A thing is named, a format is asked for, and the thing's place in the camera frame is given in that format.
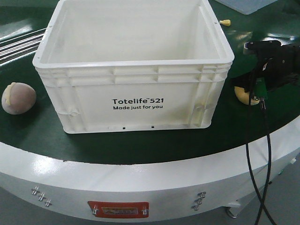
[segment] yellow object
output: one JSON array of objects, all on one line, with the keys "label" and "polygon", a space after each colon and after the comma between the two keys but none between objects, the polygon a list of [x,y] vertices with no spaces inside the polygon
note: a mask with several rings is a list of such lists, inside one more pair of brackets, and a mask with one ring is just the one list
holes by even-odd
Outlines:
[{"label": "yellow object", "polygon": [[[245,105],[249,105],[249,92],[245,92],[244,88],[235,86],[234,93],[241,103],[244,103]],[[259,100],[254,100],[254,99],[251,100],[251,105],[257,105],[258,103]]]},{"label": "yellow object", "polygon": [[4,96],[5,96],[5,103],[7,105],[10,105],[10,91],[11,88],[15,85],[15,82],[12,82],[10,85],[8,85],[4,90]]},{"label": "yellow object", "polygon": [[229,27],[231,25],[231,20],[220,20],[219,23],[221,25],[224,25],[226,27]]}]

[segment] metal rod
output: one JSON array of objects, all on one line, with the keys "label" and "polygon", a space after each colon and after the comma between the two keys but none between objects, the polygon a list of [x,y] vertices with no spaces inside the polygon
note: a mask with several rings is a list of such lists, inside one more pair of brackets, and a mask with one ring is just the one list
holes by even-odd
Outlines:
[{"label": "metal rod", "polygon": [[18,45],[18,46],[15,46],[15,47],[13,47],[13,48],[10,48],[10,49],[7,49],[7,50],[5,50],[5,51],[2,51],[2,52],[0,52],[0,59],[1,58],[4,58],[4,57],[6,57],[6,56],[8,56],[8,55],[10,55],[10,54],[13,54],[13,53],[15,53],[15,52],[17,52],[17,51],[21,51],[21,50],[23,50],[23,49],[26,49],[26,48],[30,48],[30,47],[32,47],[32,46],[36,46],[36,45],[39,45],[39,43],[41,42],[41,38],[39,38],[39,39],[37,39],[37,40],[33,40],[33,41],[29,41],[29,42],[26,42],[26,43],[24,43],[24,44],[22,44],[22,45]]},{"label": "metal rod", "polygon": [[31,34],[44,33],[45,30],[46,30],[46,28],[43,28],[43,29],[36,30],[36,31],[31,32],[31,33],[28,33],[28,34],[24,34],[24,35],[21,35],[21,36],[18,36],[18,37],[14,37],[14,38],[12,38],[12,39],[9,39],[9,40],[0,42],[0,45],[2,45],[2,44],[5,43],[5,42],[10,42],[10,41],[13,41],[13,40],[15,40],[15,39],[20,39],[20,38],[22,38],[22,37],[25,37],[25,36],[28,36],[28,35],[31,35]]},{"label": "metal rod", "polygon": [[9,56],[6,56],[6,57],[0,59],[0,64],[5,63],[5,62],[10,61],[10,60],[13,60],[13,59],[15,59],[15,58],[17,58],[19,56],[25,55],[27,53],[33,52],[33,51],[35,51],[37,49],[38,49],[38,45],[37,46],[33,46],[31,48],[24,49],[24,50],[19,51],[19,52],[16,52],[16,53],[11,54]]},{"label": "metal rod", "polygon": [[11,43],[9,45],[5,45],[3,47],[0,47],[0,52],[8,50],[8,49],[11,49],[13,47],[16,47],[18,45],[22,45],[24,43],[27,43],[27,42],[30,42],[30,41],[33,41],[33,40],[36,40],[36,39],[42,39],[43,35],[44,35],[43,33],[42,34],[38,34],[38,35],[35,35],[35,36],[32,36],[32,37],[29,37],[29,38],[26,38],[26,39],[23,39],[23,40]]}]

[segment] red sign plate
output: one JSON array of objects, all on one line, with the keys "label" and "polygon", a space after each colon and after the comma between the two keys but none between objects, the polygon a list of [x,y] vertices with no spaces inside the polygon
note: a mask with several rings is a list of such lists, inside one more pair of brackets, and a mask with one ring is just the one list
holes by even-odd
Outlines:
[{"label": "red sign plate", "polygon": [[88,201],[94,215],[101,218],[146,218],[149,202],[94,202]]}]

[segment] potato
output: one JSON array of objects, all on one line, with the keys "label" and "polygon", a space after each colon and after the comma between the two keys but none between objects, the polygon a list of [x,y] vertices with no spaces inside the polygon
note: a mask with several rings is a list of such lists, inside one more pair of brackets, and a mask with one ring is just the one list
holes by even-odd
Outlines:
[{"label": "potato", "polygon": [[4,111],[18,115],[31,109],[36,99],[37,95],[32,87],[25,83],[13,82],[5,88],[1,103]]}]

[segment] metal bolt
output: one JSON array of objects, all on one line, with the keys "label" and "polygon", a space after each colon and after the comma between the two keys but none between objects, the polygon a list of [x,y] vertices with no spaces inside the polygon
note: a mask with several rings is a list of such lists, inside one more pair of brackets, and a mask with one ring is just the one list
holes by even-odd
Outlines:
[{"label": "metal bolt", "polygon": [[205,191],[200,192],[200,193],[198,194],[198,196],[199,196],[200,198],[205,198],[205,195],[206,195],[206,192],[205,192]]},{"label": "metal bolt", "polygon": [[199,205],[194,205],[192,208],[193,208],[195,211],[198,211],[198,210],[199,210]]},{"label": "metal bolt", "polygon": [[197,203],[198,205],[202,204],[202,198],[198,198],[197,200],[195,200],[195,203]]},{"label": "metal bolt", "polygon": [[93,215],[96,215],[98,211],[99,211],[99,209],[98,209],[97,206],[95,205],[94,208],[92,209],[92,214],[93,214]]},{"label": "metal bolt", "polygon": [[35,186],[33,189],[31,189],[32,190],[32,195],[37,195],[37,193],[39,193],[39,191],[38,191],[38,186]]},{"label": "metal bolt", "polygon": [[45,199],[45,193],[42,192],[42,193],[38,196],[38,200],[39,200],[40,202],[42,202],[44,199]]},{"label": "metal bolt", "polygon": [[45,206],[46,206],[46,207],[49,207],[50,205],[52,205],[51,199],[48,199],[48,200],[46,201],[46,203],[45,203]]},{"label": "metal bolt", "polygon": [[146,215],[148,215],[149,214],[149,210],[142,210],[142,215],[143,216],[146,216]]}]

